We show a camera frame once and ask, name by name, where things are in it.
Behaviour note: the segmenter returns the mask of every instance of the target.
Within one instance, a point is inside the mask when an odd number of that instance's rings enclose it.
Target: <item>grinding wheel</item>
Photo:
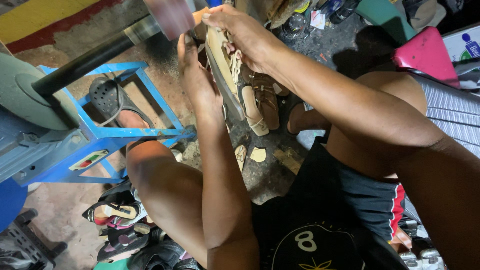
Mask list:
[[[192,10],[186,0],[144,0],[144,2],[169,41],[195,27]]]

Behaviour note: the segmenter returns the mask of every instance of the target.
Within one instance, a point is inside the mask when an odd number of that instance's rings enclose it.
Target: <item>red painted stripe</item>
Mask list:
[[[398,222],[402,218],[402,213],[403,213],[403,207],[400,205],[400,202],[405,198],[405,190],[403,189],[402,184],[398,184],[398,187],[396,188],[396,198],[393,200],[393,209],[392,213],[394,215],[394,218],[390,220],[390,227],[393,230],[392,233],[392,239],[395,236],[396,229],[398,228]]]
[[[18,53],[27,49],[35,49],[44,45],[55,44],[53,34],[56,32],[65,32],[70,30],[74,25],[81,24],[90,20],[92,15],[102,11],[105,7],[111,7],[121,3],[124,0],[100,0],[70,17],[59,20],[51,25],[44,27],[35,33],[32,33],[17,41],[6,44],[6,47],[12,53]]]

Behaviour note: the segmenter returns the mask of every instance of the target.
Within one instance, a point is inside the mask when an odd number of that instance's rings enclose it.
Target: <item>yellow painted wall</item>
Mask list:
[[[29,0],[0,16],[0,40],[10,43],[69,17],[99,0]]]

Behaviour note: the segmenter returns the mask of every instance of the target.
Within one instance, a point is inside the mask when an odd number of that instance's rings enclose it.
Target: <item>concrete floor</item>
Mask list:
[[[100,15],[93,16],[89,22],[75,26],[69,32],[59,33],[56,35],[57,44],[54,46],[43,46],[15,56],[34,66],[42,64],[60,67],[102,42],[104,37],[123,28],[128,24],[127,21],[134,21],[146,13],[141,0],[125,2],[105,9],[99,13]],[[127,21],[122,19],[120,23],[116,23],[116,18],[121,17],[119,14],[123,15],[127,11],[131,11]],[[324,31],[316,30],[306,39],[287,43],[291,48],[333,69],[341,70],[341,64],[345,63],[346,65],[343,66],[349,67],[345,74],[355,77],[358,73],[364,73],[367,67],[364,61],[357,61],[363,66],[355,66],[352,63],[356,63],[356,59],[371,58],[369,55],[360,54],[358,52],[360,48],[355,43],[355,39],[359,38],[357,34],[363,27],[358,16],[354,15],[340,26],[330,26]],[[375,51],[368,46],[364,49],[370,52]],[[145,72],[182,124],[184,126],[195,124],[192,106],[178,82],[176,41],[168,42],[162,34],[158,34],[110,62],[126,61],[147,62],[149,67]],[[84,77],[67,88],[76,99],[79,99],[88,93],[94,78],[95,76]],[[142,87],[135,81],[135,78],[130,78],[124,87],[133,101],[153,120],[156,127],[169,126],[170,123],[162,120],[164,119],[162,111],[156,106],[151,106],[148,97],[145,98],[142,95]],[[96,119],[94,115],[92,118],[97,122],[102,121]],[[280,131],[271,131],[269,135],[257,137],[246,121],[238,122],[228,117],[227,124],[231,129],[233,146],[244,144],[248,157],[253,147],[265,147],[267,150],[267,159],[264,162],[258,163],[249,158],[245,161],[243,177],[252,200],[261,204],[274,196],[285,194],[295,175],[282,166],[272,153],[277,147],[290,147],[304,157],[307,150],[295,138],[286,137]],[[197,141],[184,142],[175,147],[183,151],[184,163],[201,170],[202,163]],[[117,169],[124,167],[124,155],[121,151],[112,154],[109,160]],[[97,166],[89,173],[99,175],[105,172],[103,168]],[[83,219],[81,213],[96,203],[105,189],[102,184],[43,183],[27,198],[24,207],[36,208],[39,212],[39,216],[32,222],[37,235],[50,247],[54,246],[52,242],[58,241],[65,241],[69,245],[68,249],[56,259],[57,269],[89,270],[96,264],[97,250],[103,241],[97,237],[98,228]]]

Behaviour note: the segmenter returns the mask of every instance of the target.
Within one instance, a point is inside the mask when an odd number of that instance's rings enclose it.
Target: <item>metal shaft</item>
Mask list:
[[[32,83],[32,88],[44,97],[53,95],[158,32],[160,32],[160,27],[149,15],[70,63]]]

